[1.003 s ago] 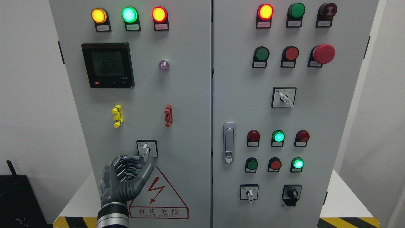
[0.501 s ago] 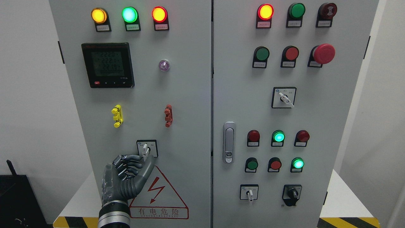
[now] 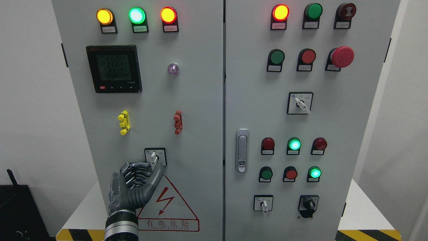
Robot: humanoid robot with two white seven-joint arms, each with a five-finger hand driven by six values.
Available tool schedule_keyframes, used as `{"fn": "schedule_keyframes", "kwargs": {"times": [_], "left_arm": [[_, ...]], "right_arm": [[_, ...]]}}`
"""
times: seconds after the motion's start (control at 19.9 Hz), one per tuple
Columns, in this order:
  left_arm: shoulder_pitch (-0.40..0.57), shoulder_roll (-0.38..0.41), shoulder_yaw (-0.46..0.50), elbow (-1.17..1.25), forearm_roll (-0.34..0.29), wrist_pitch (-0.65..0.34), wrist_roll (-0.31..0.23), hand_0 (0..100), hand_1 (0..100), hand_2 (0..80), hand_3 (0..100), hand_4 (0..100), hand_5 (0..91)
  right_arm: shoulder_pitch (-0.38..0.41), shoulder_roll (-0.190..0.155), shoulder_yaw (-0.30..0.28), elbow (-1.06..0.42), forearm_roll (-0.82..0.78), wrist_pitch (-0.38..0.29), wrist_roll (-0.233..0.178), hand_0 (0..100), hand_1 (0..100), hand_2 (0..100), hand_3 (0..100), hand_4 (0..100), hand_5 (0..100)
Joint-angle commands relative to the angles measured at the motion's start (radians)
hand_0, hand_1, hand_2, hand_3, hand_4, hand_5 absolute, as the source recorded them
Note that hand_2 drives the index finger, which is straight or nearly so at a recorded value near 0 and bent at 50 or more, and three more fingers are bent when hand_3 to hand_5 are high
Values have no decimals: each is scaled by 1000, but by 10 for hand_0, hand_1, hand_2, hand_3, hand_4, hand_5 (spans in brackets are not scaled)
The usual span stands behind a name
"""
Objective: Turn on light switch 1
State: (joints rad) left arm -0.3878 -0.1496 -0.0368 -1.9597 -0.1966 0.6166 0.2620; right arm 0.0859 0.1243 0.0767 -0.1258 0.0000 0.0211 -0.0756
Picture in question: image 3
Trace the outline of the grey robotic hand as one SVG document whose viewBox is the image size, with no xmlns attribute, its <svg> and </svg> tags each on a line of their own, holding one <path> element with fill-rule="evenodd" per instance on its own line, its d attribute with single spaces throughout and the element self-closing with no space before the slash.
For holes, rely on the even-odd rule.
<svg viewBox="0 0 428 241">
<path fill-rule="evenodd" d="M 142 162 L 125 163 L 112 174 L 108 214 L 111 216 L 120 210 L 135 214 L 151 200 L 164 172 L 162 163 L 154 167 Z"/>
</svg>

